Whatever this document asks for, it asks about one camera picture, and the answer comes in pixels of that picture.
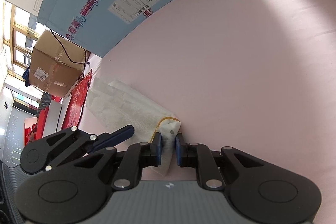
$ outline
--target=black cable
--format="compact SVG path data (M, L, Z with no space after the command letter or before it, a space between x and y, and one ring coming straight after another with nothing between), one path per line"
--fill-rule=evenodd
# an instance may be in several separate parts
M57 38L57 36L56 36L56 35L54 34L54 32L52 31L52 29L50 29L50 31L51 31L52 35L56 38L56 40L61 44L61 46L62 46L62 48L63 48L65 54L67 55L67 57L69 58L69 60L70 60L72 63L74 63L74 64L84 64L84 68L83 68L83 77L82 77L81 79L78 77L78 80L79 80L79 81L83 80L83 78L84 78L84 74L85 74L85 67L86 67L87 64L88 64L88 65L90 64L90 62L86 62L86 50L85 50L83 47L81 47L81 46L78 45L78 47L81 47L81 48L84 50L84 53L85 53L85 62L75 62L75 61L72 61L71 58L70 58L70 56L68 55L67 51L65 50L65 47L64 47L63 44L61 43L61 41Z

